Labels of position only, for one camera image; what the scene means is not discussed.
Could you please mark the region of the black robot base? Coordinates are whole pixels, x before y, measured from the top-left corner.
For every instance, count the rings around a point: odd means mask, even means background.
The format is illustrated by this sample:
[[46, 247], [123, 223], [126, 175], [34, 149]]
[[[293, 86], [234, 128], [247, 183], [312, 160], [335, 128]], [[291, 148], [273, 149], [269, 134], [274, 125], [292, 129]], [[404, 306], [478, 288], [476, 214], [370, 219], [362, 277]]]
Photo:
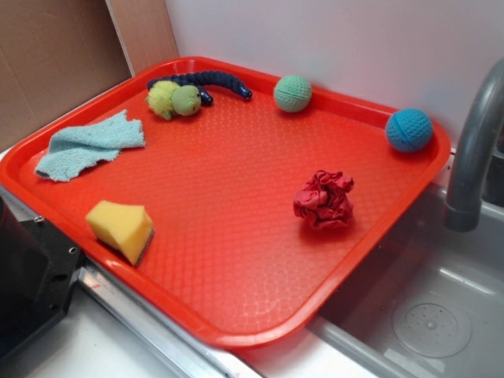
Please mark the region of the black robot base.
[[82, 261], [48, 220], [20, 221], [1, 201], [1, 361], [66, 316]]

